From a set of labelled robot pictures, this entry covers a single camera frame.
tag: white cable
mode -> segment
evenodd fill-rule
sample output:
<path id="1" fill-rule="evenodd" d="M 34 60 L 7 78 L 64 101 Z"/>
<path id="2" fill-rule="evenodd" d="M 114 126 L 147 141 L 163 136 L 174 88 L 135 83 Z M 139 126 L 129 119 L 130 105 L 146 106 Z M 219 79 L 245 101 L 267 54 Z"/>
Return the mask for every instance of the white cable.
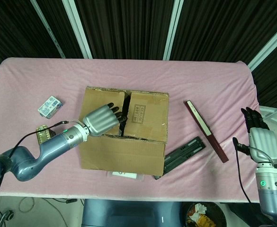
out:
<path id="1" fill-rule="evenodd" d="M 263 154 L 264 156 L 266 156 L 266 158 L 270 161 L 270 163 L 272 164 L 272 166 L 274 167 L 274 162 L 273 160 L 271 159 L 271 157 L 269 155 L 266 154 L 266 152 L 262 151 L 262 150 L 259 150 L 258 148 L 254 148 L 254 147 L 250 147 L 249 148 L 252 148 L 252 149 L 255 149 L 257 152 Z"/>
<path id="2" fill-rule="evenodd" d="M 86 127 L 86 126 L 84 125 L 84 123 L 82 123 L 82 122 L 79 121 L 79 120 L 71 120 L 71 121 L 69 121 L 69 122 L 74 122 L 74 123 L 80 124 L 83 128 Z"/>

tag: small box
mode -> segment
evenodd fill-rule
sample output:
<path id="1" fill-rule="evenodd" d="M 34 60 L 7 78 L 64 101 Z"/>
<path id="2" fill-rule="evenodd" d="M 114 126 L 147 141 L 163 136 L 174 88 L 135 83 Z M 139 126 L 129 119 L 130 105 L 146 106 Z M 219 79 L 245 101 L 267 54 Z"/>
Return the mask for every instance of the small box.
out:
<path id="1" fill-rule="evenodd" d="M 168 136 L 169 95 L 161 92 L 87 87 L 79 120 L 114 103 L 127 114 L 123 136 L 119 126 L 79 145 L 81 168 L 162 175 Z"/>
<path id="2" fill-rule="evenodd" d="M 38 108 L 38 111 L 41 116 L 50 119 L 58 110 L 62 107 L 61 101 L 59 101 L 54 96 L 50 96 L 41 107 Z"/>

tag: white label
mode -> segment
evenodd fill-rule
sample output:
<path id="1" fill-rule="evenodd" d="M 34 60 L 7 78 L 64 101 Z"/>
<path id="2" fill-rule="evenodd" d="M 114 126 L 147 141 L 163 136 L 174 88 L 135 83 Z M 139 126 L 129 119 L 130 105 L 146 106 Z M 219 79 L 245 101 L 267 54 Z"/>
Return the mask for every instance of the white label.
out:
<path id="1" fill-rule="evenodd" d="M 136 179 L 136 177 L 137 177 L 137 174 L 124 173 L 124 172 L 112 172 L 112 175 L 115 175 L 115 176 L 124 176 L 124 177 L 133 178 L 133 179 Z"/>
<path id="2" fill-rule="evenodd" d="M 190 109 L 192 110 L 194 116 L 196 117 L 197 121 L 199 122 L 201 128 L 204 130 L 205 134 L 207 136 L 211 135 L 211 132 L 210 132 L 208 126 L 206 125 L 204 120 L 201 118 L 201 116 L 199 115 L 199 113 L 197 112 L 197 110 L 195 109 L 193 104 L 191 103 L 191 101 L 187 101 L 187 104 L 189 105 Z"/>

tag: robot finger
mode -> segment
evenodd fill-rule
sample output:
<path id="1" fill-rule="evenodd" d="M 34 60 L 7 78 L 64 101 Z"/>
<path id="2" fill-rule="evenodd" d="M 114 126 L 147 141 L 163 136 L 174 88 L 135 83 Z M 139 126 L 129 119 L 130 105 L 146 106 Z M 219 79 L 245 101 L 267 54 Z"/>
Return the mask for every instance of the robot finger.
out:
<path id="1" fill-rule="evenodd" d="M 121 115 L 123 115 L 123 112 L 118 112 L 115 114 L 116 118 L 120 117 Z"/>
<path id="2" fill-rule="evenodd" d="M 241 109 L 241 112 L 243 113 L 244 118 L 246 120 L 246 126 L 247 126 L 248 133 L 250 133 L 250 128 L 253 127 L 253 121 L 252 121 L 251 115 L 248 111 L 246 111 L 243 108 Z"/>
<path id="3" fill-rule="evenodd" d="M 116 107 L 112 108 L 111 110 L 115 113 L 117 110 L 119 110 L 119 107 L 116 106 Z"/>
<path id="4" fill-rule="evenodd" d="M 259 124 L 260 124 L 260 127 L 263 128 L 263 129 L 269 129 L 268 125 L 266 123 L 264 123 L 263 119 L 262 119 L 262 116 L 261 114 L 258 112 L 258 111 L 255 111 L 256 114 L 257 114 L 257 117 L 259 118 Z"/>
<path id="5" fill-rule="evenodd" d="M 112 106 L 114 106 L 114 103 L 109 103 L 108 106 L 109 108 L 111 108 Z"/>
<path id="6" fill-rule="evenodd" d="M 251 108 L 247 107 L 247 111 L 250 113 L 252 121 L 253 121 L 253 127 L 260 128 L 260 120 L 257 116 L 257 111 L 252 110 Z"/>
<path id="7" fill-rule="evenodd" d="M 127 120 L 126 116 L 122 116 L 121 118 L 118 119 L 119 123 L 124 122 L 125 120 Z"/>

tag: trash bin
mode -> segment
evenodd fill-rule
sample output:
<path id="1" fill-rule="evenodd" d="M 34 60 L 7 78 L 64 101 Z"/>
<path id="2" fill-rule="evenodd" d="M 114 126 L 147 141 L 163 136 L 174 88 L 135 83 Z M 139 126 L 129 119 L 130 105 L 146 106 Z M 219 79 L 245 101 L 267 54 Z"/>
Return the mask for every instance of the trash bin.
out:
<path id="1" fill-rule="evenodd" d="M 222 209 L 220 209 L 220 207 L 216 203 L 214 203 L 214 202 L 184 202 L 182 205 L 182 213 L 183 213 L 184 222 L 186 223 L 186 226 L 188 226 L 187 213 L 197 203 L 200 203 L 207 208 L 206 215 L 216 224 L 216 227 L 226 227 L 227 226 L 227 221 L 225 219 L 225 215 L 224 215 Z"/>

